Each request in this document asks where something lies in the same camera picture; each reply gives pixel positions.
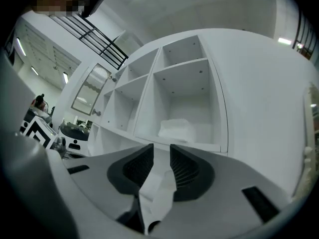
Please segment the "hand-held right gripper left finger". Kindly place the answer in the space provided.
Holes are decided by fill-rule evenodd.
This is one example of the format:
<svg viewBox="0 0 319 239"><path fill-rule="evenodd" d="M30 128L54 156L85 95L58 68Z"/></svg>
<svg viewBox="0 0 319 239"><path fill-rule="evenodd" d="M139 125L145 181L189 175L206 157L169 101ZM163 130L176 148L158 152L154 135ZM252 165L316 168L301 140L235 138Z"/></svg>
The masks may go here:
<svg viewBox="0 0 319 239"><path fill-rule="evenodd" d="M71 159L64 165L81 192L103 214L145 232L139 190L154 165L153 144Z"/></svg>

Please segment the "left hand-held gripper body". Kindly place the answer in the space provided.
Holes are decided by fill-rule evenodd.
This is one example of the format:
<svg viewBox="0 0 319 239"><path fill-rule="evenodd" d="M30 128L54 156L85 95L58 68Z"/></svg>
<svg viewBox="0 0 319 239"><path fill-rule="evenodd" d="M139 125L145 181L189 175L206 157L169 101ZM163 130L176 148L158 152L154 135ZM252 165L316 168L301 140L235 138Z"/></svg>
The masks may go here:
<svg viewBox="0 0 319 239"><path fill-rule="evenodd" d="M37 140L45 149L57 151L60 156L66 153L66 140L58 134L45 122L44 119L26 115L21 127L22 135Z"/></svg>

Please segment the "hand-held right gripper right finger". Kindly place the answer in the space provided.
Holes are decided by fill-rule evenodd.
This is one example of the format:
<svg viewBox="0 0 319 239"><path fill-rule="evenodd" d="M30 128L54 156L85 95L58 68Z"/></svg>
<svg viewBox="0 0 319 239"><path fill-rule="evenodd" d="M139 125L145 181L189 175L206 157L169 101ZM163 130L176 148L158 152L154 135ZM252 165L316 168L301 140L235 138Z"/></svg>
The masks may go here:
<svg viewBox="0 0 319 239"><path fill-rule="evenodd" d="M170 146L176 181L172 209L152 236L240 236L274 218L291 198L247 164Z"/></svg>

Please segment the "white cloth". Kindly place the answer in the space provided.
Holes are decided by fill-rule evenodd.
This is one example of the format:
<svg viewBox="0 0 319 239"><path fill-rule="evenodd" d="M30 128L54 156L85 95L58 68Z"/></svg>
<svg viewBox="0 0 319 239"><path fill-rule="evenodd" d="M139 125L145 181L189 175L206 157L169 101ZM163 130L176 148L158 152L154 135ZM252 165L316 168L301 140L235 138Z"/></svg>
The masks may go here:
<svg viewBox="0 0 319 239"><path fill-rule="evenodd" d="M158 137L194 143L196 132L194 126L186 119L169 119L161 121Z"/></svg>
<svg viewBox="0 0 319 239"><path fill-rule="evenodd" d="M171 170L163 175L152 172L148 175L139 191L145 235L170 212L175 191L175 177Z"/></svg>

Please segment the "white desk with drawers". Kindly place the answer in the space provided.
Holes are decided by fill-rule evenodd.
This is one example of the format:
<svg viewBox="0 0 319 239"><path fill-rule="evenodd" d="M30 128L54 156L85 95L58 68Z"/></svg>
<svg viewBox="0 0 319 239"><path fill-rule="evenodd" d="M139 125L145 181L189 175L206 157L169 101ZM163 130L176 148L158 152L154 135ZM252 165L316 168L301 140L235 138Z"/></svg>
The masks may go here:
<svg viewBox="0 0 319 239"><path fill-rule="evenodd" d="M103 89L89 155L153 143L240 160L295 194L306 145L304 93L312 63L268 37L233 29L191 30L134 52ZM186 119L196 141L158 137L162 120Z"/></svg>

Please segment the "white black-trimmed case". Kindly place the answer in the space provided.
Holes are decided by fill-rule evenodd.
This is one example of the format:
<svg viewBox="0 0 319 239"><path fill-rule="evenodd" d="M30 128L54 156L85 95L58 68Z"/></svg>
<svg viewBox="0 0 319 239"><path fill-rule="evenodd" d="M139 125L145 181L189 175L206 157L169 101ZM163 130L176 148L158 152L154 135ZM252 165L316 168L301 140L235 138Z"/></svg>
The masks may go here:
<svg viewBox="0 0 319 239"><path fill-rule="evenodd" d="M69 122L63 122L59 127L58 136L65 138L68 152L81 156L89 156L88 138L90 131L84 127Z"/></svg>

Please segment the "glass cabinet door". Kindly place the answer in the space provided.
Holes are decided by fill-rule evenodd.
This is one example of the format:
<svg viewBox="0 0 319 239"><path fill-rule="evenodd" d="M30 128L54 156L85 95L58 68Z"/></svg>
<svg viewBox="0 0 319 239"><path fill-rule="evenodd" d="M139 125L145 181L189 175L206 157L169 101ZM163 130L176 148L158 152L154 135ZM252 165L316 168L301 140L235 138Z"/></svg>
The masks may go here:
<svg viewBox="0 0 319 239"><path fill-rule="evenodd" d="M97 63L81 84L81 87L71 105L71 109L90 116L93 112L94 105L110 75L110 71Z"/></svg>

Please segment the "black metal railing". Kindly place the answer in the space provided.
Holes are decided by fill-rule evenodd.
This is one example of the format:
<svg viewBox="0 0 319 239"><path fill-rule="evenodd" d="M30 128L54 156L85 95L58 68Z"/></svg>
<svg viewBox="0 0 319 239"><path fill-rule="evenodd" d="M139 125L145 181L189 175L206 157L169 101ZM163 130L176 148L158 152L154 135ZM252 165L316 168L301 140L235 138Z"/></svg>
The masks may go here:
<svg viewBox="0 0 319 239"><path fill-rule="evenodd" d="M315 63L319 56L319 37L314 26L299 9L298 24L292 49Z"/></svg>
<svg viewBox="0 0 319 239"><path fill-rule="evenodd" d="M51 16L52 20L93 50L117 71L128 55L90 21L76 13L70 16Z"/></svg>

